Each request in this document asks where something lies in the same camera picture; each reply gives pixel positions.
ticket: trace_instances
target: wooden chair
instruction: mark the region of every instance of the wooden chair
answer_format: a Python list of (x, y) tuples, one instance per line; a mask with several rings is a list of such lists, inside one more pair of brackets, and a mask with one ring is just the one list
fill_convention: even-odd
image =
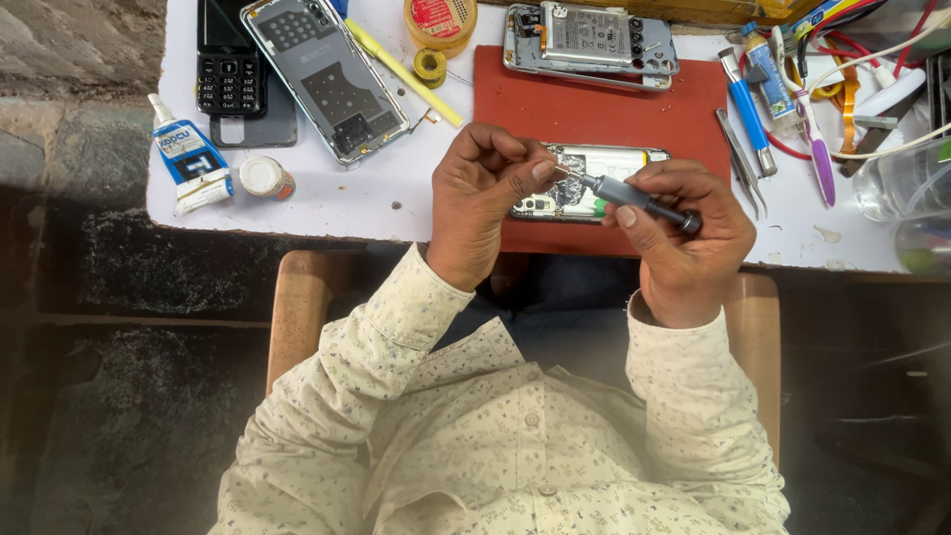
[[(358, 253), (294, 250), (278, 272), (271, 320), (267, 393), (286, 371), (317, 352), (330, 302), (353, 289)], [(727, 331), (733, 357), (759, 392), (759, 420), (779, 465), (779, 290), (766, 275), (738, 273), (727, 296)]]

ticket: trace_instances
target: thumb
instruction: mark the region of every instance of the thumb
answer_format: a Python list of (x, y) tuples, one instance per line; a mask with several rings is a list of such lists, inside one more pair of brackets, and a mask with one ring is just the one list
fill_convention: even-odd
[(653, 268), (671, 266), (681, 254), (668, 239), (667, 233), (644, 210), (623, 206), (614, 213), (617, 224), (631, 240), (638, 254)]
[(554, 173), (554, 162), (551, 160), (526, 162), (509, 171), (509, 174), (486, 193), (492, 199), (494, 208), (508, 211), (518, 201), (536, 193), (539, 186), (552, 178), (552, 173)]

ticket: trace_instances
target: phone keypad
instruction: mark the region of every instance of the phone keypad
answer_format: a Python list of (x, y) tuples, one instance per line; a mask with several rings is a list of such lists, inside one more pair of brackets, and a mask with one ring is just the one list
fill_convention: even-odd
[(206, 113), (254, 112), (261, 109), (260, 62), (253, 59), (200, 58), (198, 108)]

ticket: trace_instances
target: red repair mat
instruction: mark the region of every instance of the red repair mat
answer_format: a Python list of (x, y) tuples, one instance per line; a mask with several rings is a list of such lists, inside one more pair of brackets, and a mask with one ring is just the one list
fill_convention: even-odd
[[(550, 143), (666, 149), (700, 160), (729, 181), (729, 146), (716, 119), (727, 105), (727, 79), (717, 62), (680, 60), (662, 93), (586, 86), (502, 65), (502, 47), (475, 49), (475, 120)], [(617, 228), (506, 216), (502, 250), (630, 256)]]

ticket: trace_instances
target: man's left hand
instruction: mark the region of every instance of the man's left hand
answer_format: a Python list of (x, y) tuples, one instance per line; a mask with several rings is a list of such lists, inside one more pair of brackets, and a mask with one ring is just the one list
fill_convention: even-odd
[(429, 267), (453, 287), (474, 290), (492, 273), (502, 218), (518, 201), (552, 188), (556, 163), (537, 140), (466, 125), (433, 172)]

